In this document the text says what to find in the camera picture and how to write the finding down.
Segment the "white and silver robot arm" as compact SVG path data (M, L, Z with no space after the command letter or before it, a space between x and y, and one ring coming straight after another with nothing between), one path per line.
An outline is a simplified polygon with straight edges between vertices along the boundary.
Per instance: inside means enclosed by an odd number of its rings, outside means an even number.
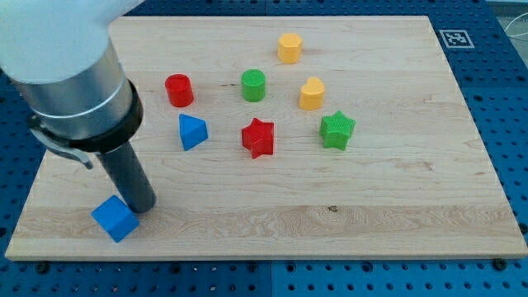
M109 34L140 0L1 3L1 69L27 102L31 133L52 153L92 168L96 154L126 204L156 196L129 140L144 111Z

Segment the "black flange ring with clip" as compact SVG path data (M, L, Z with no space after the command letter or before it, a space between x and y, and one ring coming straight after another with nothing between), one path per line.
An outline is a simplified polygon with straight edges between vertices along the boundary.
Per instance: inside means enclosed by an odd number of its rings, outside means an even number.
M41 119L29 115L26 124L30 132L51 152L62 158L80 162L88 170L93 168L87 153L109 153L119 148L135 134L141 125L144 109L134 84L128 80L131 105L123 119L103 134L88 139L66 139L46 129Z

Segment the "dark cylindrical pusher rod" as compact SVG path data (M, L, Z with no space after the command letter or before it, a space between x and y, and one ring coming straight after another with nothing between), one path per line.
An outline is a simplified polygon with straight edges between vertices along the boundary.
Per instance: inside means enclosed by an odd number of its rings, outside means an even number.
M133 212L145 213L154 207L156 195L129 142L96 156Z

